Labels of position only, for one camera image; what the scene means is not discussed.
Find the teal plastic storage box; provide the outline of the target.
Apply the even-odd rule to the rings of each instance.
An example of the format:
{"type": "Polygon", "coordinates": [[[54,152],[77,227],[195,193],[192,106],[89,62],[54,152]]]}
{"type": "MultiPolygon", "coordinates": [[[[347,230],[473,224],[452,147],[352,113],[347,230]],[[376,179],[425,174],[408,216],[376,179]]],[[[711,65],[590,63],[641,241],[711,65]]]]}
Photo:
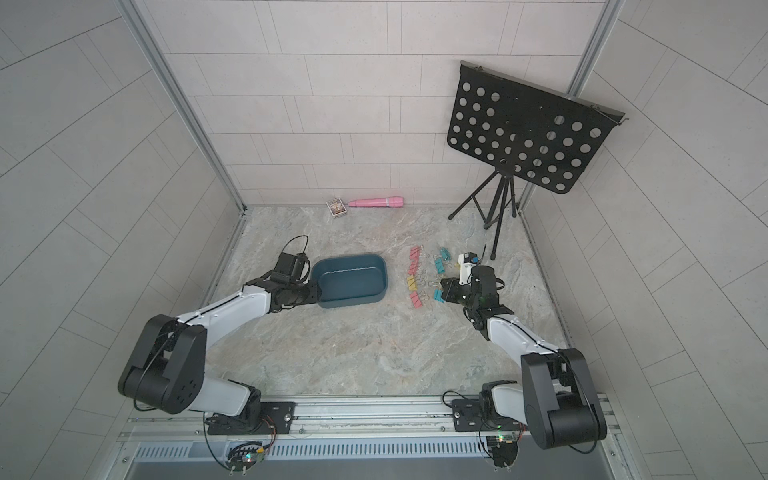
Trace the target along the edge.
{"type": "Polygon", "coordinates": [[[310,278],[319,289],[317,304],[326,309],[376,303],[388,289],[386,262],[375,254],[320,260],[310,278]]]}

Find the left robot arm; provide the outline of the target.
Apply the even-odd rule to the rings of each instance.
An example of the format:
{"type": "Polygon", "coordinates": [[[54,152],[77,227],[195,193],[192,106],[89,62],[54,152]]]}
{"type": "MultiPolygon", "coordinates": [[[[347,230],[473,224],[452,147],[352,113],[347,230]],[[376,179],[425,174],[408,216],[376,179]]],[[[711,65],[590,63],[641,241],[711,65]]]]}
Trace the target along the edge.
{"type": "Polygon", "coordinates": [[[250,433],[262,424],[257,388],[205,373],[210,347],[241,326],[289,307],[315,304],[315,280],[290,280],[271,273],[204,308],[145,324],[118,380],[118,392],[150,408],[175,415],[190,410],[211,415],[218,434],[250,433]]]}

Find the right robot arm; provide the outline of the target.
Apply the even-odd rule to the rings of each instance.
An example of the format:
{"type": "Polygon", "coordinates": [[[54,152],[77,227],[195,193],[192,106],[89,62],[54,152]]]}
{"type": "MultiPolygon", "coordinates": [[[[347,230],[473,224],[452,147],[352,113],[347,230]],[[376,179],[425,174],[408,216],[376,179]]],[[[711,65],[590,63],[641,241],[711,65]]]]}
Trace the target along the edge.
{"type": "Polygon", "coordinates": [[[520,385],[484,386],[481,398],[491,414],[525,425],[542,449],[595,445],[606,438],[607,423],[584,355],[545,341],[503,305],[498,289],[504,282],[492,267],[468,264],[459,277],[440,284],[441,298],[460,305],[475,330],[520,369],[520,385]]]}

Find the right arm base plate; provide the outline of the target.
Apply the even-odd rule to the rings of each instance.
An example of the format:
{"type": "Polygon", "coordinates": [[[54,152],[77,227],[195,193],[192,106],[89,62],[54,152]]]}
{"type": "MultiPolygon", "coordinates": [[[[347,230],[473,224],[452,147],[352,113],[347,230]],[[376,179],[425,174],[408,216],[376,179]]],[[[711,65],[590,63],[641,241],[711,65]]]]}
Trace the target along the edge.
{"type": "Polygon", "coordinates": [[[524,429],[516,420],[484,413],[478,399],[455,397],[447,400],[447,403],[452,410],[453,428],[456,432],[513,432],[524,429]]]}

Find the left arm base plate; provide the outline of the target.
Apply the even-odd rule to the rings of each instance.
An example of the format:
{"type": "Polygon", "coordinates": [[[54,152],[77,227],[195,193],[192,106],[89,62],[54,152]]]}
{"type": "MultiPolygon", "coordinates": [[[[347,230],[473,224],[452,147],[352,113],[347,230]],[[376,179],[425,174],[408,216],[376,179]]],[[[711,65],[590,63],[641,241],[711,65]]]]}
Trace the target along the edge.
{"type": "Polygon", "coordinates": [[[285,435],[290,432],[295,402],[249,404],[238,416],[213,414],[204,420],[209,435],[285,435]]]}

